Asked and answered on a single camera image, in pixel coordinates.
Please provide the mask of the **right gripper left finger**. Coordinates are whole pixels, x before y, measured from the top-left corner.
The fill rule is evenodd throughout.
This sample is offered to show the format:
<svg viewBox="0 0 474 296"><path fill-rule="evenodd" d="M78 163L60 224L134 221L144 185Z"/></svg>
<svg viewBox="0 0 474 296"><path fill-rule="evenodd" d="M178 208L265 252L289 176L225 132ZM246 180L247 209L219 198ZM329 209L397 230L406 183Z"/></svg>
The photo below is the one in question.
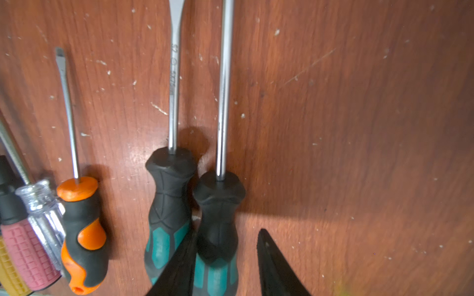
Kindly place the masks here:
<svg viewBox="0 0 474 296"><path fill-rule="evenodd" d="M189 230L146 296L191 296L196 263L196 232Z"/></svg>

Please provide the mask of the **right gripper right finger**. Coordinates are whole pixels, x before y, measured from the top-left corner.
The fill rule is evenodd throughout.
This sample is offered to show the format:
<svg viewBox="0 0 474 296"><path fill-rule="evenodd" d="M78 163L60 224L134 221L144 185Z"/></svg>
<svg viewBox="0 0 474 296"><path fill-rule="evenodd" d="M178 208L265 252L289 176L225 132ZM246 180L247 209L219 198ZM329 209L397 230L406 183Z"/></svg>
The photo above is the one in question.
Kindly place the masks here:
<svg viewBox="0 0 474 296"><path fill-rule="evenodd" d="M310 296L269 232L262 228L257 238L260 287L263 296Z"/></svg>

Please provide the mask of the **green handle screwdriver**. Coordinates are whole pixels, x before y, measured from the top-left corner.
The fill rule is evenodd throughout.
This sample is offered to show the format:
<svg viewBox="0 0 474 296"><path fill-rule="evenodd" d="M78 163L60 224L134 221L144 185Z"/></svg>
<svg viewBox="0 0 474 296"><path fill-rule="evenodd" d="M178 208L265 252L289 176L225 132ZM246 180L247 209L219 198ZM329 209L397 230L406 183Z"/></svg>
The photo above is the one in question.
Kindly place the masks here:
<svg viewBox="0 0 474 296"><path fill-rule="evenodd" d="M226 170L234 2L224 1L222 13L216 168L203 174L193 190L202 212L196 240L195 296L234 296L238 288L235 212L246 191L237 175Z"/></svg>
<svg viewBox="0 0 474 296"><path fill-rule="evenodd" d="M181 18L184 5L184 1L169 2L171 50L168 145L155 150L145 165L156 185L149 209L149 239L144 252L144 265L152 284L163 274L191 227L187 190L197 165L191 151L177 144Z"/></svg>

